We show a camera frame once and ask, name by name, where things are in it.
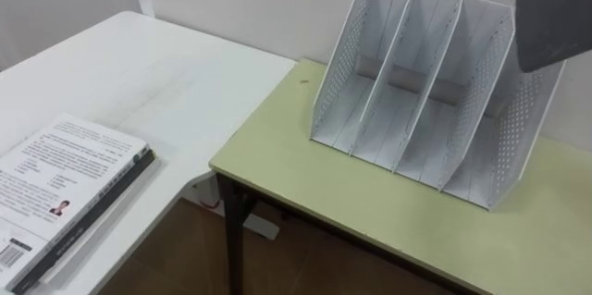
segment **white desk organizer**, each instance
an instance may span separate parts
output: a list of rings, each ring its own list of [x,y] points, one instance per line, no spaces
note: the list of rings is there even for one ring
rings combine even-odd
[[[512,7],[486,0],[353,0],[311,139],[491,209],[563,68],[522,73],[513,37]]]

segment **light green tabletop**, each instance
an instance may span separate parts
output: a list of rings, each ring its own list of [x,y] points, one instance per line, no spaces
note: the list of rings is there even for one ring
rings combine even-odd
[[[468,287],[592,294],[592,154],[539,138],[492,213],[309,141],[325,66],[303,60],[211,160],[217,172]]]

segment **stack of books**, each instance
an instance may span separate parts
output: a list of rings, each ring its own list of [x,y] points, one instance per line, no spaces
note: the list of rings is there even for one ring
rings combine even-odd
[[[24,294],[72,259],[153,161],[145,141],[70,115],[2,156],[0,289]]]

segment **table leg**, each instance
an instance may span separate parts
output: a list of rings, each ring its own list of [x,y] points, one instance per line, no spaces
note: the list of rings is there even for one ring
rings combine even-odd
[[[231,178],[218,174],[217,180],[224,200],[230,295],[242,295],[243,192]]]

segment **desk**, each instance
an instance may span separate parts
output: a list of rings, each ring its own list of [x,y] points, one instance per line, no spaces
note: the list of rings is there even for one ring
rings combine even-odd
[[[283,205],[368,250],[464,288],[457,290],[592,294],[590,152],[541,137],[521,185],[489,213],[309,141],[324,70],[310,61],[298,64],[210,161],[224,186],[236,294],[236,220],[253,198]],[[241,195],[249,199],[243,202]]]
[[[69,112],[148,141],[161,166],[70,281],[96,292],[292,68],[292,60],[135,13],[0,73],[0,154]]]

